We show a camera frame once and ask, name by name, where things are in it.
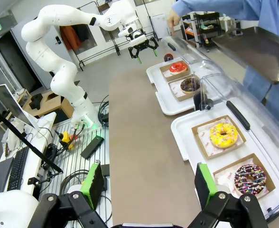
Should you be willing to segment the clear lid of chocolate tray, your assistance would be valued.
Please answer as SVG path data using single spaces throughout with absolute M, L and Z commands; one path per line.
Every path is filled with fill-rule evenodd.
M 183 60 L 190 67 L 191 73 L 203 77 L 221 72 L 213 61 L 185 40 L 168 36 L 162 38 L 161 41 L 166 51 L 170 53 L 174 59 Z

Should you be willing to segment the large brown cardboard box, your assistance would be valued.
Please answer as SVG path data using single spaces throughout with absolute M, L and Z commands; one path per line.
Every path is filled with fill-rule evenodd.
M 51 112 L 63 113 L 67 119 L 72 117 L 74 108 L 70 105 L 68 100 L 62 96 L 56 95 L 53 92 L 46 92 L 42 94 L 42 100 L 40 103 L 40 109 L 31 109 L 29 105 L 23 107 L 23 109 L 32 116 L 41 117 Z

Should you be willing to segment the white small fridge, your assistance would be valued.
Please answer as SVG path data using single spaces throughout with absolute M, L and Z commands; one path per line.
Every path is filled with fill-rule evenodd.
M 158 39 L 161 39 L 161 38 L 164 38 L 164 37 L 167 37 L 170 35 L 165 14 L 151 16 L 151 21 L 152 21 L 152 25 L 153 25 L 154 31 L 155 31 Z

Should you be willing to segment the white tray with chocolate donut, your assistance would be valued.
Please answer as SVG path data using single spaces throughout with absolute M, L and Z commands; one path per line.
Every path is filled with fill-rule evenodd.
M 165 114 L 165 115 L 176 115 L 176 114 L 185 112 L 187 110 L 194 109 L 194 107 L 195 107 L 192 97 L 187 100 L 181 101 L 181 102 L 179 102 L 175 99 L 175 97 L 173 96 L 173 94 L 170 90 L 170 87 L 168 85 L 172 81 L 167 82 L 160 71 L 161 67 L 164 67 L 166 65 L 170 65 L 170 64 L 173 64 L 173 63 L 179 62 L 179 61 L 182 61 L 182 60 L 172 60 L 169 62 L 163 62 L 163 63 L 157 64 L 157 65 L 151 66 L 146 70 L 150 83 L 153 84 L 156 88 L 155 95 L 157 97 L 161 110 L 162 110 L 163 114 Z M 222 73 L 223 72 L 222 69 L 219 66 L 217 66 L 217 67 L 221 71 L 220 73 Z M 191 75 L 197 76 L 196 74 L 191 73 L 191 72 L 187 76 L 191 76 Z

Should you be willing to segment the white tray with yellow donut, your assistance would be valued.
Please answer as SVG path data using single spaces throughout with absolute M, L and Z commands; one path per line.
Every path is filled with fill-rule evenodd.
M 184 116 L 181 116 L 181 117 L 175 119 L 171 124 L 171 131 L 176 140 L 176 143 L 178 145 L 178 148 L 180 150 L 183 160 L 188 161 L 194 171 L 196 170 L 198 163 L 200 163 L 200 162 L 205 163 L 208 166 L 211 176 L 215 182 L 215 178 L 213 175 L 214 172 L 216 172 L 217 170 L 220 170 L 223 167 L 225 167 L 239 159 L 242 159 L 243 157 L 246 157 L 250 154 L 246 154 L 241 157 L 233 158 L 232 161 L 225 161 L 225 158 L 229 152 L 225 153 L 219 157 L 207 159 L 198 147 L 198 144 L 195 140 L 195 136 L 192 132 L 192 128 L 197 125 L 200 125 L 202 123 L 208 122 L 212 119 L 218 118 L 218 117 L 213 117 L 212 119 L 205 119 L 205 118 L 202 118 L 199 116 L 199 112 L 200 111 L 195 111 L 195 112 L 186 114 Z M 238 152 L 237 150 L 238 149 L 233 150 L 231 152 L 233 154 L 237 154 L 237 152 Z M 220 189 L 228 189 L 228 187 L 226 187 L 224 185 L 217 184 L 217 186 Z M 261 199 L 264 198 L 265 196 L 258 198 L 259 204 L 260 204 Z

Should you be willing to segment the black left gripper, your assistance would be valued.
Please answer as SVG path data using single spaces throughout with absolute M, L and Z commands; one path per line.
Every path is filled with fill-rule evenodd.
M 158 48 L 158 43 L 157 41 L 155 40 L 154 37 L 151 37 L 150 39 L 147 39 L 145 40 L 144 42 L 134 46 L 134 47 L 129 47 L 128 48 L 128 51 L 129 51 L 129 54 L 130 54 L 130 57 L 133 58 L 133 59 L 137 59 L 137 61 L 142 64 L 142 61 L 139 57 L 139 53 L 144 50 L 144 49 L 147 49 L 147 48 L 150 48 L 153 50 L 155 56 L 157 57 L 158 56 L 158 53 L 157 53 L 157 48 Z

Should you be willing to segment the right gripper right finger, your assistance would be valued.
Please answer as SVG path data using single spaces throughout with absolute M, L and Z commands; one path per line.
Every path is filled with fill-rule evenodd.
M 239 198 L 219 191 L 208 166 L 198 163 L 195 172 L 195 189 L 201 212 L 188 228 L 215 228 L 219 222 L 227 222 L 231 228 L 268 228 L 257 198 L 244 194 Z

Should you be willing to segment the dark brown serving tray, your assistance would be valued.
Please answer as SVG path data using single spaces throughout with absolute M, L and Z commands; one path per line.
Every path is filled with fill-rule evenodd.
M 279 36 L 260 27 L 232 28 L 212 41 L 240 65 L 257 71 L 273 85 L 279 84 Z

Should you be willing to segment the yellow sprinkled donut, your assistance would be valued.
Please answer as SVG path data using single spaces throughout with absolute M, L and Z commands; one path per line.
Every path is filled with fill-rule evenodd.
M 210 129 L 210 141 L 213 146 L 226 149 L 233 146 L 238 140 L 238 131 L 230 123 L 218 123 Z

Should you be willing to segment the chocolate donut colourful sprinkles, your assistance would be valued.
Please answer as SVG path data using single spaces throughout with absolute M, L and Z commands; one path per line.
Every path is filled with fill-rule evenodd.
M 234 188 L 241 195 L 258 195 L 265 189 L 266 180 L 267 176 L 262 167 L 246 164 L 235 172 Z

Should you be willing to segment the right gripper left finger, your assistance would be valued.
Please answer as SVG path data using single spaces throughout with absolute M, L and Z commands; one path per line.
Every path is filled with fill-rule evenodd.
M 58 196 L 43 195 L 32 216 L 32 228 L 65 228 L 78 221 L 81 228 L 108 228 L 96 212 L 104 190 L 100 163 L 94 163 L 80 190 Z

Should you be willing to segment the red glazed donut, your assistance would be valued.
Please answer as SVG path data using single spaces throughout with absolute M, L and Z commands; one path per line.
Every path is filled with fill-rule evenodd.
M 187 71 L 187 65 L 184 62 L 176 62 L 170 66 L 169 71 L 172 75 L 177 75 Z

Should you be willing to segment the tilted computer monitor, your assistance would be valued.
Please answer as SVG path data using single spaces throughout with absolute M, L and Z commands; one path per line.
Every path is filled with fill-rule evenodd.
M 39 128 L 36 118 L 22 109 L 6 84 L 0 85 L 0 101 L 10 110 L 14 117 L 35 129 Z

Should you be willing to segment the person's torso blue shirt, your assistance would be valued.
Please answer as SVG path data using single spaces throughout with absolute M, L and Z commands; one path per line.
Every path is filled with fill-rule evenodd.
M 243 19 L 257 20 L 258 26 L 279 36 L 279 0 L 244 0 Z M 272 85 L 256 70 L 247 68 L 243 85 L 279 119 L 279 84 Z

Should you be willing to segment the clear lid of yellow tray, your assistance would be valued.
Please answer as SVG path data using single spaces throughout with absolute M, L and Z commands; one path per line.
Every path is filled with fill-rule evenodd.
M 270 174 L 275 190 L 261 199 L 260 205 L 266 217 L 279 211 L 279 123 L 272 114 L 253 97 L 243 85 L 230 79 L 212 61 L 191 64 L 191 72 L 202 84 L 202 110 L 199 116 L 212 119 L 230 116 L 244 134 L 247 142 L 237 154 L 229 152 L 225 161 L 255 153 Z

